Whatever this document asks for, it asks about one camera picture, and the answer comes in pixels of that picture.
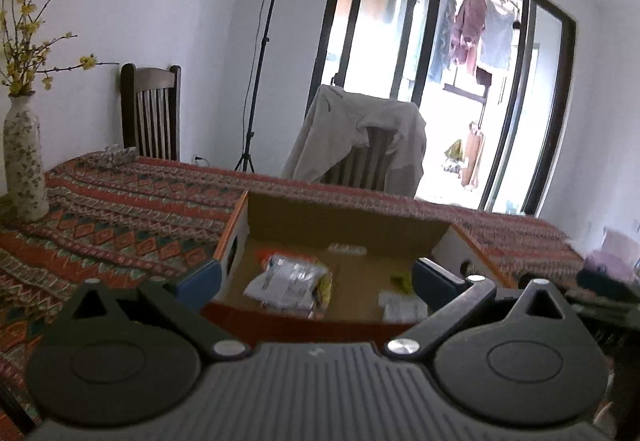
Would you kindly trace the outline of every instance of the sliding glass door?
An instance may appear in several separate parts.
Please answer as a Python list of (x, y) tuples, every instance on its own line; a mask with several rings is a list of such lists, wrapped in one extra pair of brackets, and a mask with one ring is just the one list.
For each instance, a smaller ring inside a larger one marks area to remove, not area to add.
[(558, 144), (575, 24), (546, 0), (474, 0), (484, 18), (461, 42), (469, 1), (328, 0), (308, 104), (321, 83), (413, 102), (427, 133), (418, 198), (532, 214)]
[(522, 103), (487, 209), (505, 214), (523, 213), (532, 180), (548, 141), (562, 41), (562, 21), (530, 3), (530, 37), (520, 78)]

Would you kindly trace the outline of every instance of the red patterned blanket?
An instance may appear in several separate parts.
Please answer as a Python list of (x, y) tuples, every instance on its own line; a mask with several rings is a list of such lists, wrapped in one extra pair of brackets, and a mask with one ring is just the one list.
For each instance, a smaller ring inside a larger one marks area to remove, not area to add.
[[(208, 262), (245, 190), (458, 223), (508, 278), (531, 271), (572, 283), (582, 267), (566, 236), (532, 217), (149, 158), (104, 169), (91, 158), (48, 172), (50, 212), (43, 220), (0, 228), (0, 377), (32, 415), (26, 362), (78, 283), (100, 278), (133, 287)], [(3, 415), (0, 439), (19, 439)]]

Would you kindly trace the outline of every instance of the floor lamp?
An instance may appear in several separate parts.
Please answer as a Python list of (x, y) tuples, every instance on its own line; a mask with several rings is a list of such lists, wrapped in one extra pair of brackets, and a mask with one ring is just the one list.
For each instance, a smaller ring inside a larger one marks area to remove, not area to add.
[(255, 71), (254, 82), (254, 95), (251, 100), (251, 111), (249, 113), (249, 126), (246, 132), (246, 141), (244, 145), (244, 151), (238, 160), (235, 170), (239, 170), (242, 166), (242, 172), (246, 172), (250, 167), (251, 172), (255, 172), (254, 163), (251, 160), (251, 140), (254, 137), (254, 116), (255, 116), (255, 102), (258, 98), (258, 88), (260, 86), (260, 75), (262, 74), (262, 63), (264, 62), (264, 53), (267, 49), (267, 43), (269, 43), (269, 27), (271, 25), (271, 16), (273, 15), (273, 6), (276, 0), (271, 0), (269, 5), (269, 13), (267, 15), (267, 21), (264, 25), (264, 33), (262, 34), (262, 45), (260, 47), (260, 57), (258, 58), (258, 67)]

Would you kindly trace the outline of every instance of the wall outlet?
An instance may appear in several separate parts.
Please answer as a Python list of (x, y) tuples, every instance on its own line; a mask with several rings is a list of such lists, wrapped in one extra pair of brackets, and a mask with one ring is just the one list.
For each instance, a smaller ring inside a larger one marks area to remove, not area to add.
[(194, 154), (191, 158), (191, 164), (196, 166), (211, 166), (208, 159), (197, 154)]

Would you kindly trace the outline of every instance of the floral vase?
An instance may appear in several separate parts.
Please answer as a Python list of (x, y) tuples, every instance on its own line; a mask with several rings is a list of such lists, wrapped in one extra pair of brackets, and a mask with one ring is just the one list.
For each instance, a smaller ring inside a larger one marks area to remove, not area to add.
[(40, 121), (31, 95), (11, 97), (4, 118), (6, 187), (18, 220), (32, 223), (49, 212), (40, 151)]

